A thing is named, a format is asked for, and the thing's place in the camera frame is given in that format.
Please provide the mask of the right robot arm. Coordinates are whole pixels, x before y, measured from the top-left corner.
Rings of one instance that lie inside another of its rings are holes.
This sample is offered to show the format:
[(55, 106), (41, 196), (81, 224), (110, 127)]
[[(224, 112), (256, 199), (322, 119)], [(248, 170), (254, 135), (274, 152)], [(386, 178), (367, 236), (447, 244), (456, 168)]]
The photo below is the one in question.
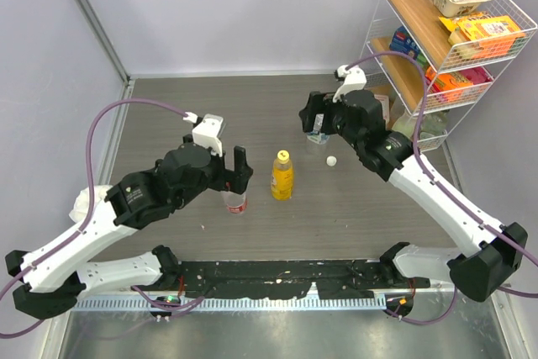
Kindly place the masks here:
[(303, 132), (320, 128), (339, 135), (366, 169), (411, 197), (453, 240), (454, 248), (394, 245), (382, 255), (384, 284), (396, 288), (411, 277), (428, 278), (450, 282), (483, 302), (520, 268), (527, 231), (482, 211), (436, 172), (410, 139), (388, 130), (371, 92), (311, 92), (298, 116)]

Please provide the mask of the white blue bottle cap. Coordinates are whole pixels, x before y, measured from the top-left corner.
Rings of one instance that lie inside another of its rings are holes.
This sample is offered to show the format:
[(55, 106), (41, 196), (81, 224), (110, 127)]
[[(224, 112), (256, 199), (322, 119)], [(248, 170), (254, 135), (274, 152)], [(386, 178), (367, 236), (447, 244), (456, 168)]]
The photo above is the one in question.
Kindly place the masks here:
[(328, 156), (328, 157), (326, 158), (326, 164), (327, 164), (328, 166), (335, 166), (336, 163), (337, 163), (337, 159), (336, 159), (335, 156)]

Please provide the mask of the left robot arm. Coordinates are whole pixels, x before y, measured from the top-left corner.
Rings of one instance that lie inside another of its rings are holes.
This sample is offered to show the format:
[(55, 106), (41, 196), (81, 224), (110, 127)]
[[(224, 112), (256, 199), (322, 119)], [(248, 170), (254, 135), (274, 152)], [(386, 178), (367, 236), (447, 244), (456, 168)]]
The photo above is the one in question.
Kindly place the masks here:
[(131, 286), (170, 290), (179, 281), (180, 265), (171, 249), (159, 245), (149, 252), (117, 261), (93, 257), (147, 225), (185, 208), (200, 193), (242, 194), (253, 170), (246, 151), (234, 148), (234, 168), (224, 158), (186, 137), (153, 168), (126, 175), (99, 202), (84, 230), (73, 226), (38, 251), (12, 251), (8, 272), (20, 275), (13, 291), (15, 308), (36, 319), (50, 319), (94, 294)]

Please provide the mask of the yellow juice bottle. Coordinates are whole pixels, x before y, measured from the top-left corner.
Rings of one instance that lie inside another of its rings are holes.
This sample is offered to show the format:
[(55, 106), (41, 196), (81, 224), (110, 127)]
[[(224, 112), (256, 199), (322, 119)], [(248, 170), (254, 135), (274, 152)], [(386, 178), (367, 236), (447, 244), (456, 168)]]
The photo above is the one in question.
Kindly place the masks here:
[(294, 171), (291, 157), (287, 150), (280, 150), (272, 166), (272, 196), (278, 201), (289, 200), (293, 194), (293, 184)]

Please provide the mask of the clear Pocari water bottle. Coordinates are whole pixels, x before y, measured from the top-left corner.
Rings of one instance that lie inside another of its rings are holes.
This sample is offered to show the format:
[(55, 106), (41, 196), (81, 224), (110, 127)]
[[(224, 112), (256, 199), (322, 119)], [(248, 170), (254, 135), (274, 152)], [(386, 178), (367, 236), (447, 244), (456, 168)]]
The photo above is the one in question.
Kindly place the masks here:
[(306, 134), (306, 151), (309, 154), (320, 156), (325, 153), (329, 142), (329, 136), (319, 131)]

